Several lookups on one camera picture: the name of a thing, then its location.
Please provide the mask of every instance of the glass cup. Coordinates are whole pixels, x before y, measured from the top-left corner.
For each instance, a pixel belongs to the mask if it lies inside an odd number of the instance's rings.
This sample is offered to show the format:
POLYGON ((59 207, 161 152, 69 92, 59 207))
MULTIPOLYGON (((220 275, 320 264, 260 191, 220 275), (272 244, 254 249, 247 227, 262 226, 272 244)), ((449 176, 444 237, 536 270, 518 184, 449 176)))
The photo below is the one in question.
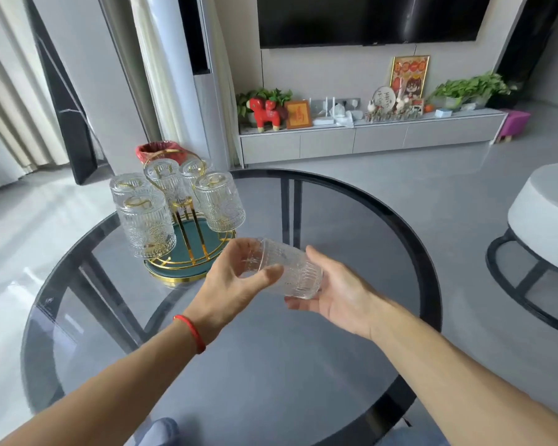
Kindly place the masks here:
POLYGON ((198 180, 200 176, 213 171, 213 165, 208 160, 200 158, 189 159, 180 167, 180 173, 182 174, 184 182, 184 191, 187 195, 192 197, 195 210, 201 211, 198 200, 196 200, 196 196, 194 195, 196 180, 198 180))
POLYGON ((283 275, 267 290, 277 294, 312 299, 320 289, 322 269, 309 261, 298 248, 259 238, 246 259, 245 271, 258 272, 272 265, 283 265, 283 275))
POLYGON ((134 256, 153 259, 175 247, 170 209, 161 191, 138 191, 127 197, 117 212, 134 256))
POLYGON ((246 212, 230 173, 212 172, 200 176, 194 185, 194 195, 212 231, 232 231, 244 223, 246 212))
POLYGON ((136 192, 155 190, 155 187, 142 173, 123 173, 109 181, 109 190, 113 202, 119 207, 124 206, 124 201, 136 192))
POLYGON ((144 167, 144 173, 165 194, 170 209, 176 210, 188 196, 182 183, 177 161, 170 158, 154 159, 144 167))

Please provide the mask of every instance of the gray tinted glass tabletop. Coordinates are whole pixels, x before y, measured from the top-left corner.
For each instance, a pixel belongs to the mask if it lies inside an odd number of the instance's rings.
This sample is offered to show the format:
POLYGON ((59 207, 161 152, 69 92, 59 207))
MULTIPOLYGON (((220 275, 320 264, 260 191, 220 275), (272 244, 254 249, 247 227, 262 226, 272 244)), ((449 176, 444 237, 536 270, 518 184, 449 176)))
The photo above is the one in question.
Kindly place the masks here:
MULTIPOLYGON (((237 235, 312 244, 440 329, 429 256, 372 196, 318 175, 235 171, 246 210, 237 235)), ((172 322, 202 280, 170 288, 133 257, 116 214, 58 263, 30 313, 23 379, 39 411, 172 322)), ((182 445, 370 445, 414 393, 371 342, 261 292, 165 392, 149 423, 172 418, 182 445)))

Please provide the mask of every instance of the green round tray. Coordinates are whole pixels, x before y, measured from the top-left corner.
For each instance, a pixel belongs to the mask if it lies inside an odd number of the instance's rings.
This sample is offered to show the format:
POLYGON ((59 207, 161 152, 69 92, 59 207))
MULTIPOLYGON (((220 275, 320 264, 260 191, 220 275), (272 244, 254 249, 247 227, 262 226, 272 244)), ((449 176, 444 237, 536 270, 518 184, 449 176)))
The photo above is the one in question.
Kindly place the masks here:
POLYGON ((215 258, 225 248, 228 241, 236 236, 235 231, 226 233, 214 232, 208 227, 204 217, 197 217, 209 259, 206 258, 203 251, 194 220, 183 220, 182 225, 188 237, 196 264, 193 264, 190 260, 190 255, 188 254, 179 225, 174 225, 174 233, 177 240, 176 247, 165 256, 153 260, 145 260, 144 262, 145 267, 154 277, 167 284, 174 285, 198 280, 206 276, 210 267, 215 262, 215 258))

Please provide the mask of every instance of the black tv screen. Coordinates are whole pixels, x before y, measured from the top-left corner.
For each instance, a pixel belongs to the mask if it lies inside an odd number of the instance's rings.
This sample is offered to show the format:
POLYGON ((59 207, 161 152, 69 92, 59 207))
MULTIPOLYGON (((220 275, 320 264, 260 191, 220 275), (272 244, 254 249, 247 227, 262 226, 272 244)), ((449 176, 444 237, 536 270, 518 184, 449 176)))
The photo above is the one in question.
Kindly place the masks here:
POLYGON ((490 0, 257 0, 261 48, 476 40, 490 0))

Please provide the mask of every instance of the red string bracelet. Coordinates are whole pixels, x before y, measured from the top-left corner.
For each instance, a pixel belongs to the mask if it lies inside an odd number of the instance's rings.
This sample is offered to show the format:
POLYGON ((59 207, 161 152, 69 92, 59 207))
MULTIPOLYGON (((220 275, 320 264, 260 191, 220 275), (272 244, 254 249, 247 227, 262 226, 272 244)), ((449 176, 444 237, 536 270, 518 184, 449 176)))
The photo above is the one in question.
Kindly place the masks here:
POLYGON ((179 319, 180 321, 186 322, 186 325, 190 329, 190 333, 192 333, 192 336, 194 337, 194 341, 196 342, 196 353, 201 354, 202 352, 204 352, 206 349, 206 344, 201 338, 199 331, 196 329, 196 327, 194 327, 192 321, 183 315, 175 315, 174 319, 179 319))

